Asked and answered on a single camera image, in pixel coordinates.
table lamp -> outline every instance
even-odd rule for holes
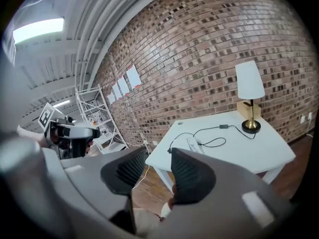
[[[254,99],[265,95],[263,82],[261,80],[255,61],[248,61],[235,66],[237,74],[238,97],[250,100],[251,117],[245,120],[241,126],[246,133],[258,133],[260,123],[254,120]]]

paper sheet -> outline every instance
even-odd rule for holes
[[[110,101],[110,104],[112,104],[112,103],[115,102],[115,97],[114,97],[113,93],[110,93],[110,94],[108,95],[108,99],[109,99],[109,101]]]
[[[122,94],[125,96],[125,95],[128,95],[128,93],[130,92],[129,90],[129,87],[128,85],[126,84],[126,81],[124,79],[124,77],[122,76],[121,78],[119,78],[118,80],[118,84],[121,88],[121,91],[122,91]]]
[[[140,86],[142,82],[136,70],[135,65],[132,65],[131,67],[129,67],[128,70],[126,71],[126,74],[128,75],[129,82],[131,84],[132,89],[135,89]]]
[[[118,100],[118,99],[122,98],[122,94],[120,92],[119,85],[117,83],[114,83],[112,88],[113,88],[116,99]]]

fluorescent light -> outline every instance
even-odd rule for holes
[[[14,42],[17,44],[38,35],[60,32],[63,30],[63,23],[64,19],[55,18],[20,27],[13,31]]]
[[[56,105],[54,105],[53,107],[56,108],[56,107],[59,107],[59,106],[68,104],[69,102],[70,102],[70,100],[67,100],[67,101],[61,102],[61,103],[59,103],[59,104],[56,104]]]

brass lamp base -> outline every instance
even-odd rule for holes
[[[261,128],[261,125],[258,121],[249,119],[249,120],[245,120],[241,124],[241,128],[246,133],[258,133]]]

white lampshade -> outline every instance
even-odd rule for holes
[[[235,67],[238,97],[241,99],[257,99],[263,97],[265,90],[255,61],[241,63]]]

